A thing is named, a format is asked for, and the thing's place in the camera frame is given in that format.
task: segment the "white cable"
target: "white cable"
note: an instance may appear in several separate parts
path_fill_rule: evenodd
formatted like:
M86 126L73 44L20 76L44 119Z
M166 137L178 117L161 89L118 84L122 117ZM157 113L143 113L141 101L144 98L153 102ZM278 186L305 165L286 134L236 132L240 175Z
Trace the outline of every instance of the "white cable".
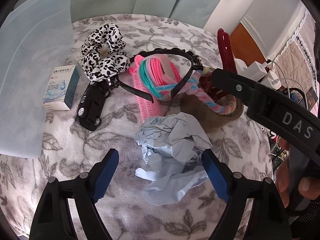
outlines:
M276 64L276 66L277 66L277 67L279 68L279 70L281 71L281 73L282 73L282 75L283 75L283 77L284 77L283 79L285 80L285 84L286 84L286 86L287 86L288 97L290 98L290 90L289 90L289 84L288 84L287 78L285 77L285 75L284 75L282 69L280 68L280 66L278 65L278 63L275 62L274 60L271 60L271 59L270 59L270 61L271 61L272 63Z
M293 81L293 82L296 82L296 83L302 88L302 91L303 91L303 93L304 93L304 100L305 100L305 102L307 103L307 95L306 95L306 92L305 92L303 86L302 86L298 81L296 81L296 80L294 80L294 79L292 79L292 78L287 78L287 80L291 80L291 81Z
M274 153L271 153L271 155L277 156L277 155L275 155ZM284 159L282 159L280 156L277 156L277 158L279 158L280 160L284 161Z
M278 136L278 138L277 138L277 140L276 140L276 143L275 143L275 145L273 146L273 148L271 149L271 153L273 152L273 150L275 149L275 147L277 146L277 144L278 144L278 142L279 142L279 140L280 140L280 136Z

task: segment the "crumpled blue paper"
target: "crumpled blue paper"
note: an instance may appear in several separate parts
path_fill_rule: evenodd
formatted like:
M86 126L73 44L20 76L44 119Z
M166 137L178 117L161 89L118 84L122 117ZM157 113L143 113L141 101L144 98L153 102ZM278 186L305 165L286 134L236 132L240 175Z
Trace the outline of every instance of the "crumpled blue paper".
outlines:
M212 144L192 115L147 118L135 138L146 163L136 169L136 176L152 181L141 192L150 204L177 203L190 188L207 180L201 154Z

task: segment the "quilted fabric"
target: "quilted fabric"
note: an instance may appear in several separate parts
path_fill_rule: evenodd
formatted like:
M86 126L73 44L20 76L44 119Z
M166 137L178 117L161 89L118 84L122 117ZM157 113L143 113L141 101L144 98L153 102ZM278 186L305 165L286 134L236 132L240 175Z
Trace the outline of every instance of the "quilted fabric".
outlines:
M315 21L308 11L300 26L295 31L290 40L287 41L284 49L278 54L275 61L282 66L282 70L287 78L298 81L304 88L305 92L313 87L319 96L319 83L316 80L316 67L314 63L313 46L315 40ZM283 75L277 66L274 65L274 70L279 78ZM300 86L294 81L288 80L290 87Z

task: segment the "bed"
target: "bed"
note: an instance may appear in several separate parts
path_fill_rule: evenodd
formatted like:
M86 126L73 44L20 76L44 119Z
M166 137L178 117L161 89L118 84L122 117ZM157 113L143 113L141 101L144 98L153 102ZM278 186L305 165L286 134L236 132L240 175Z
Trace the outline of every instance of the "bed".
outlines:
M116 23L129 56L157 47L178 46L193 49L204 65L222 67L216 36L203 29L177 20L147 15L106 15L73 23L75 45L65 65L76 64L80 47L97 27L106 22ZM187 61L177 56L171 60L181 73L188 68ZM132 85L129 73L121 80ZM110 148L119 151L120 162L111 184L96 205L113 239L207 239L219 221L225 203L220 200L210 181L187 192L183 199L172 205L154 206L141 196L141 189L149 181L135 176L143 163L141 148L134 139L142 125L137 99L122 88L112 91L102 112L102 124L89 132L74 122L77 104L88 81L81 78L70 111L48 113L39 159L24 159L0 155L0 206L12 227L28 236L37 203L48 181L76 177L99 162ZM179 97L161 105L164 115L179 112ZM232 171L239 171L248 179L272 177L270 148L265 129L242 116L208 134L219 149L216 155ZM80 240L86 239L75 204L69 201L72 219ZM247 202L236 238L244 234L252 200Z

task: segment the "screw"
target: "screw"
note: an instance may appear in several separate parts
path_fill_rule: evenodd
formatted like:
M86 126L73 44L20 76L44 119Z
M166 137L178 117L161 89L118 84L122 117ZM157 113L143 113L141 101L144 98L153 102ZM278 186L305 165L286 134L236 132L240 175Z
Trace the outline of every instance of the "screw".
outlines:
M241 85L239 85L239 84L238 84L238 85L236 85L236 90L240 92L240 91L242 90L242 86L241 86Z
M82 173L80 173L80 178L81 179L85 179L86 177L88 177L88 173L87 172L82 172Z
M273 180L269 177L266 177L265 181L266 181L266 183L269 183L269 184L271 184L273 182Z
M240 179L242 177L242 174L240 172L235 172L233 173L233 176L236 178L236 179Z
M55 177L49 177L48 182L49 182L49 183L54 183L55 180L56 180Z

